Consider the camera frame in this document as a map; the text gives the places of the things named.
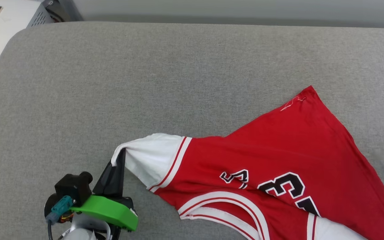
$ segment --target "black and white number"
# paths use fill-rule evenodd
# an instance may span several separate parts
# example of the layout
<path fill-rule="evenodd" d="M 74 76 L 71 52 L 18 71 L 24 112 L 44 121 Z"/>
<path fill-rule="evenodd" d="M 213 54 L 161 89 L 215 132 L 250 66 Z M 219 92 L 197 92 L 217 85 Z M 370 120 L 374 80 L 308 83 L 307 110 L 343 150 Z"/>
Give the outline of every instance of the black and white number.
<path fill-rule="evenodd" d="M 320 216 L 317 207 L 315 206 L 314 200 L 312 200 L 311 196 L 305 197 L 297 202 L 295 202 L 296 206 L 300 209 L 303 209 L 311 214 Z"/>
<path fill-rule="evenodd" d="M 299 175 L 292 172 L 282 174 L 281 176 L 278 176 L 273 180 L 269 180 L 262 184 L 259 184 L 257 188 L 268 194 L 270 194 L 269 191 L 274 190 L 276 196 L 281 196 L 287 192 L 284 188 L 286 184 L 289 184 L 291 186 L 291 189 L 288 190 L 288 192 L 290 193 L 292 199 L 296 199 L 303 196 L 303 193 L 305 192 L 305 184 L 303 184 L 303 181 L 302 179 L 300 179 Z M 310 212 L 314 215 L 320 216 L 320 213 L 318 212 L 318 209 L 315 206 L 315 203 L 312 200 L 311 196 L 307 196 L 294 203 L 298 208 Z"/>
<path fill-rule="evenodd" d="M 232 182 L 234 178 L 237 178 L 239 181 L 242 181 L 242 185 L 239 187 L 240 189 L 244 189 L 247 187 L 248 182 L 248 170 L 243 169 L 241 171 L 238 171 L 236 173 L 227 174 L 226 172 L 222 172 L 220 175 L 220 178 L 223 179 L 227 184 Z"/>
<path fill-rule="evenodd" d="M 286 193 L 284 185 L 290 184 L 291 189 L 288 190 L 293 199 L 303 196 L 305 192 L 305 185 L 296 173 L 288 172 L 276 177 L 273 180 L 266 181 L 259 184 L 257 188 L 265 193 L 269 193 L 270 190 L 275 190 L 277 196 L 281 196 Z"/>

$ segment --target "gray fabric surface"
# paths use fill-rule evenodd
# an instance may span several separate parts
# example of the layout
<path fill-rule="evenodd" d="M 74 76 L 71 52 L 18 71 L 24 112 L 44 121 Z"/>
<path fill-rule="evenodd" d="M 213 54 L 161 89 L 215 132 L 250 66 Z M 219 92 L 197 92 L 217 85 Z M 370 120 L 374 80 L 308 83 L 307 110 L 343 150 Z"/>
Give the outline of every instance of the gray fabric surface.
<path fill-rule="evenodd" d="M 309 85 L 384 182 L 384 29 L 80 22 L 24 30 L 0 58 L 0 239 L 45 239 L 53 185 L 84 170 L 97 179 L 120 143 L 154 132 L 227 135 Z M 140 218 L 121 239 L 243 239 L 213 222 L 180 221 L 129 172 L 124 186 Z"/>

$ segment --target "white fabric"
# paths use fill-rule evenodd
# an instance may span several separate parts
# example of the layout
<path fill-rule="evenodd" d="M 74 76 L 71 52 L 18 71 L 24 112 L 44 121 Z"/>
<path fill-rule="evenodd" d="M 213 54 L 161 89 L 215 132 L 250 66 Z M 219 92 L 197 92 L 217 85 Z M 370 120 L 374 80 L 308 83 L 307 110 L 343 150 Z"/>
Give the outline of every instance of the white fabric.
<path fill-rule="evenodd" d="M 183 137 L 177 135 L 155 133 L 119 145 L 111 163 L 116 166 L 116 158 L 125 148 L 125 167 L 150 188 L 167 175 L 182 141 Z"/>
<path fill-rule="evenodd" d="M 315 215 L 309 213 L 308 214 L 308 224 L 306 229 L 306 240 L 314 240 L 314 221 L 315 221 Z"/>
<path fill-rule="evenodd" d="M 317 217 L 313 240 L 366 240 L 363 236 L 352 231 L 345 225 L 332 222 L 323 217 Z"/>
<path fill-rule="evenodd" d="M 97 240 L 96 235 L 94 234 L 94 231 L 90 231 L 84 228 L 77 228 L 70 232 L 66 237 L 64 237 L 65 240 Z"/>
<path fill-rule="evenodd" d="M 180 144 L 180 149 L 178 149 L 177 154 L 174 157 L 174 160 L 171 161 L 171 167 L 169 171 L 166 173 L 165 178 L 161 181 L 157 182 L 156 185 L 148 187 L 148 190 L 154 193 L 160 187 L 166 187 L 176 176 L 177 170 L 179 170 L 180 165 L 182 164 L 183 156 L 186 153 L 186 149 L 189 146 L 192 138 L 184 137 L 182 143 Z"/>

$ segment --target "red basketball jersey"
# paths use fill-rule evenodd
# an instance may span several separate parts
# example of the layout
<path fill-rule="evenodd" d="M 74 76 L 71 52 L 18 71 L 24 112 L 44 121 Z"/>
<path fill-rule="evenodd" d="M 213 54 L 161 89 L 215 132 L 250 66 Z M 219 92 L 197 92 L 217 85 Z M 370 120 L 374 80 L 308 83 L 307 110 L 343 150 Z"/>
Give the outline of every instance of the red basketball jersey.
<path fill-rule="evenodd" d="M 312 87 L 231 135 L 155 134 L 126 167 L 182 219 L 248 239 L 384 239 L 384 186 Z"/>

